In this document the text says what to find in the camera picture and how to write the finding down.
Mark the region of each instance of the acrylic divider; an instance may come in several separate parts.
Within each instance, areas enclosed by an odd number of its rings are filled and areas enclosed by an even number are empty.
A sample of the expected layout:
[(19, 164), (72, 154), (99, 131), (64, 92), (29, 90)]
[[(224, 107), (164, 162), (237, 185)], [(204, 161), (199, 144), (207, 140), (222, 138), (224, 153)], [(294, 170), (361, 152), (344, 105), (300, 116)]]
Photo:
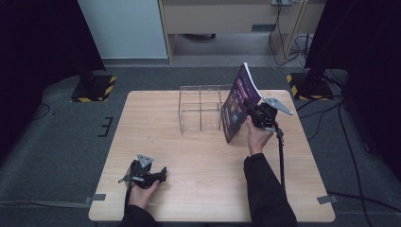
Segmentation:
[(221, 130), (221, 106), (232, 85), (182, 86), (179, 101), (181, 133)]

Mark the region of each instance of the magazine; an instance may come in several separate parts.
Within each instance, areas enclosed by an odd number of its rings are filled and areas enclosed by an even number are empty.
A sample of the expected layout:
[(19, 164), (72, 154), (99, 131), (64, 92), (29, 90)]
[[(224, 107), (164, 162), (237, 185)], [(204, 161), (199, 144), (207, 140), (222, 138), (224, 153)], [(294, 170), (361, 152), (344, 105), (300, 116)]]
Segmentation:
[(247, 108), (243, 102), (246, 99), (256, 106), (262, 96), (253, 84), (248, 64), (244, 62), (236, 75), (230, 93), (221, 107), (221, 117), (227, 143), (230, 143), (238, 133), (241, 125), (247, 119)]

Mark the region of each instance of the black sleeve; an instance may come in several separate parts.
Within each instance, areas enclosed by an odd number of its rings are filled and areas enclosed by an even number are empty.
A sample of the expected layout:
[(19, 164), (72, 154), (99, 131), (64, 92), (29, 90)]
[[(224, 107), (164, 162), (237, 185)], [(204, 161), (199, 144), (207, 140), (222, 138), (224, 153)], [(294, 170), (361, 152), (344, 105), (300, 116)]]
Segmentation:
[(283, 187), (263, 153), (244, 161), (253, 226), (297, 226)]
[(118, 227), (149, 227), (157, 226), (156, 220), (146, 210), (135, 205), (129, 205)]

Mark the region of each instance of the black curtain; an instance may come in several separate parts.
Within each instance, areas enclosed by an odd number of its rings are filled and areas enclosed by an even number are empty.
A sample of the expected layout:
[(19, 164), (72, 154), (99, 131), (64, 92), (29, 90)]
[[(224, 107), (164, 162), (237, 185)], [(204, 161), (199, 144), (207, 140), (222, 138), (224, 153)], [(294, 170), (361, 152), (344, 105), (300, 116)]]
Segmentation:
[(366, 149), (401, 180), (401, 1), (327, 0), (307, 68), (344, 69), (345, 91)]
[(105, 70), (73, 0), (0, 0), (1, 158), (42, 102), (46, 86)]

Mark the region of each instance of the white wall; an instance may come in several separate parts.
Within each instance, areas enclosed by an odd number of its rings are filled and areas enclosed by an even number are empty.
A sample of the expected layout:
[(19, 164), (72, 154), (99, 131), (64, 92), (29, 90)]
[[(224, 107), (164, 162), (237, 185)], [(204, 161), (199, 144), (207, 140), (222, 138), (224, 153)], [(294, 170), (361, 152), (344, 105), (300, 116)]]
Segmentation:
[(102, 59), (167, 59), (157, 0), (78, 0)]

